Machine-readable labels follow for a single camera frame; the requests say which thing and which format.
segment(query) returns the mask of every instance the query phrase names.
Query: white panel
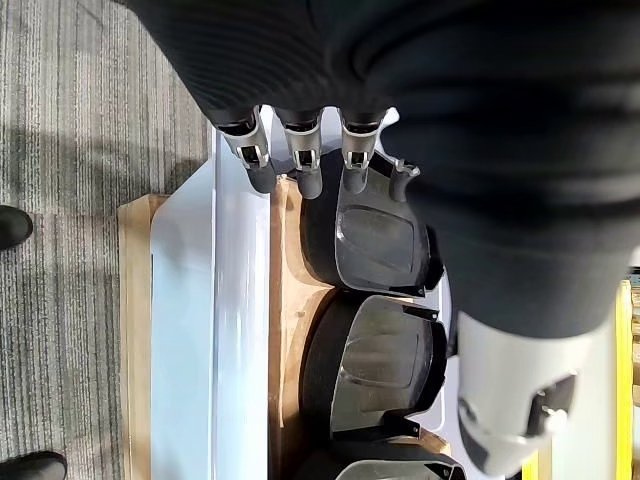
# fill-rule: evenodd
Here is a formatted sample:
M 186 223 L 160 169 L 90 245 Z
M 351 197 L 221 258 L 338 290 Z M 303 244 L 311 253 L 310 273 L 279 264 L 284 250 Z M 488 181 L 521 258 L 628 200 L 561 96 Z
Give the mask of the white panel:
M 269 136 L 270 111 L 263 109 Z M 255 192 L 226 142 L 216 158 L 213 469 L 267 479 L 269 196 Z
M 152 224 L 154 480 L 211 478 L 212 191 L 209 161 L 158 209 Z

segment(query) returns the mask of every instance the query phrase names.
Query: black fabric sleeve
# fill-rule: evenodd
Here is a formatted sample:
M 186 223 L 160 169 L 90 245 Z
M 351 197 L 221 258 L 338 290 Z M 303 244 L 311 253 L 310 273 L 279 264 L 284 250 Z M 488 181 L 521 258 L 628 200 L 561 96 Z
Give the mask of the black fabric sleeve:
M 203 112 L 335 105 L 400 122 L 407 195 L 454 307 L 567 337 L 607 317 L 640 243 L 633 1 L 130 0 Z

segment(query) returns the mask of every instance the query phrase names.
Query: black plastic tray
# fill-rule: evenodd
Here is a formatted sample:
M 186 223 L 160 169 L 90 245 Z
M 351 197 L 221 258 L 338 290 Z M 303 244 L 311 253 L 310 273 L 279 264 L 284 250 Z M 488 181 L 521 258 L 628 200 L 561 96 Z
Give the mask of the black plastic tray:
M 465 480 L 464 469 L 447 455 L 416 445 L 332 442 L 314 452 L 295 480 Z
M 367 186 L 342 188 L 340 150 L 322 156 L 322 194 L 303 203 L 303 250 L 315 274 L 338 287 L 421 297 L 444 268 L 435 233 L 389 197 L 392 165 L 375 154 Z
M 437 315 L 392 297 L 336 294 L 303 366 L 302 413 L 316 438 L 418 435 L 405 416 L 428 410 L 444 383 L 447 338 Z

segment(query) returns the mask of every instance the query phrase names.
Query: black shoe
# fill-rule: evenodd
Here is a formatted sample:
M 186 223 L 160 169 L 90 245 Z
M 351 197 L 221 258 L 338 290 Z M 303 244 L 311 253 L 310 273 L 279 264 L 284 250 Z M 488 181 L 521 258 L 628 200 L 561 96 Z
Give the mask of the black shoe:
M 0 463 L 0 480 L 64 480 L 67 460 L 55 452 L 30 453 Z
M 33 233 L 33 222 L 22 210 L 0 205 L 0 250 L 15 247 Z

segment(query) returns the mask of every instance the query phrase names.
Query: striped carpet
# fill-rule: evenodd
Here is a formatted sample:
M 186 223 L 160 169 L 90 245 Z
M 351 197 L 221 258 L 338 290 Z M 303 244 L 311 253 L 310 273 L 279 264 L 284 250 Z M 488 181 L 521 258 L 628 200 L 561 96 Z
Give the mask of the striped carpet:
M 55 449 L 119 479 L 116 208 L 175 190 L 207 128 L 136 18 L 108 0 L 0 0 L 0 459 Z

